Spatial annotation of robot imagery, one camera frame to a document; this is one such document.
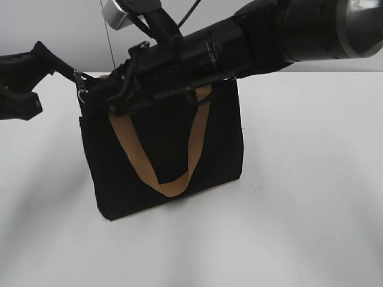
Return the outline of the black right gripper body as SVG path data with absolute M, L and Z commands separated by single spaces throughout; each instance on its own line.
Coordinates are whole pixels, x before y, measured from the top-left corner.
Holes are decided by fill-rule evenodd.
M 232 78 L 239 70 L 234 59 L 239 29 L 205 28 L 172 42 L 138 47 L 120 77 L 121 86 L 107 99 L 116 116 L 133 114 L 148 105 Z

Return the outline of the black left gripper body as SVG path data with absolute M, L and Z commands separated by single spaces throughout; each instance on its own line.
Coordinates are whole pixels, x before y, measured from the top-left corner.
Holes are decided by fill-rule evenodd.
M 1 56 L 1 120 L 28 121 L 42 113 L 33 89 L 54 69 L 31 52 Z

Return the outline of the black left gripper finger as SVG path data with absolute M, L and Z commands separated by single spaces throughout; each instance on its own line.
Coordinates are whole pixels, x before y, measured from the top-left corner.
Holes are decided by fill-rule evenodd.
M 49 67 L 49 71 L 60 73 L 66 79 L 76 82 L 74 68 L 55 56 L 41 41 L 37 41 L 32 49 L 32 54 Z

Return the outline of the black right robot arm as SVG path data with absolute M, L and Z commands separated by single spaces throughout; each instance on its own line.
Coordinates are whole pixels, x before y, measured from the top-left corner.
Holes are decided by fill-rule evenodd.
M 129 50 L 122 85 L 107 100 L 116 116 L 228 78 L 367 58 L 382 48 L 381 1 L 252 1 L 187 36 L 160 1 L 109 1 L 102 14 L 113 29 L 128 19 L 156 41 Z

